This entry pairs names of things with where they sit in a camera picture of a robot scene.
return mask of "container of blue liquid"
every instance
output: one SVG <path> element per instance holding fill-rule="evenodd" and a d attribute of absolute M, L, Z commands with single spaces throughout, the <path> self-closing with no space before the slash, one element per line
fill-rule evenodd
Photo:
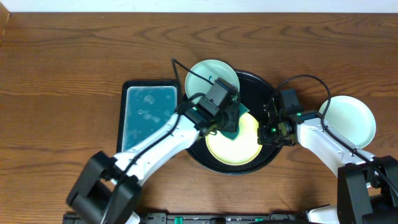
<path fill-rule="evenodd" d="M 122 87 L 116 152 L 123 152 L 160 129 L 180 101 L 176 80 L 127 81 Z"/>

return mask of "wooden surface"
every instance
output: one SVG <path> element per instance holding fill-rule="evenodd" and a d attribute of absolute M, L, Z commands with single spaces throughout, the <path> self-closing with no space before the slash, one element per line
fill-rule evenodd
<path fill-rule="evenodd" d="M 10 13 L 0 2 L 0 44 L 1 44 L 2 37 L 4 35 L 4 31 L 6 30 L 6 25 L 7 25 L 9 16 L 10 16 Z"/>
<path fill-rule="evenodd" d="M 173 78 L 172 57 L 188 67 L 224 60 L 274 86 L 316 75 L 373 111 L 366 149 L 398 157 L 398 14 L 15 13 L 0 48 L 0 223 L 60 223 L 87 159 L 115 153 L 122 84 Z M 306 109 L 326 99 L 315 81 L 289 87 Z M 242 176 L 206 170 L 183 151 L 147 181 L 140 210 L 303 210 L 336 203 L 336 183 L 301 147 Z"/>

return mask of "white wall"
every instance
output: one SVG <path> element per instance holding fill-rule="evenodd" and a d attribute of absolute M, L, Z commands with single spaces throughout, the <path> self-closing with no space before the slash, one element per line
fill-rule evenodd
<path fill-rule="evenodd" d="M 398 0 L 0 0 L 10 12 L 398 12 Z"/>

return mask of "yellow plate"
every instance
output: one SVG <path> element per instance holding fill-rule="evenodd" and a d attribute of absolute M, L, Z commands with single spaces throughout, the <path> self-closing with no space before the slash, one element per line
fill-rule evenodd
<path fill-rule="evenodd" d="M 249 113 L 239 118 L 239 133 L 234 139 L 228 139 L 220 132 L 206 136 L 206 145 L 210 153 L 223 162 L 232 166 L 247 164 L 252 161 L 261 150 L 257 144 L 258 121 Z"/>

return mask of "round black tray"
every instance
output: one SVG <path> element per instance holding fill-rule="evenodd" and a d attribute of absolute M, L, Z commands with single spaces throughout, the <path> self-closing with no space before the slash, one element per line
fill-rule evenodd
<path fill-rule="evenodd" d="M 268 104 L 274 88 L 264 81 L 248 72 L 236 71 L 239 78 L 241 103 L 250 110 L 258 121 L 267 121 L 268 116 L 264 111 L 264 105 Z M 205 138 L 200 139 L 187 149 L 188 153 L 201 165 L 222 174 L 248 174 L 266 166 L 278 155 L 281 147 L 263 145 L 260 153 L 251 162 L 240 166 L 231 166 L 217 160 L 206 146 Z"/>

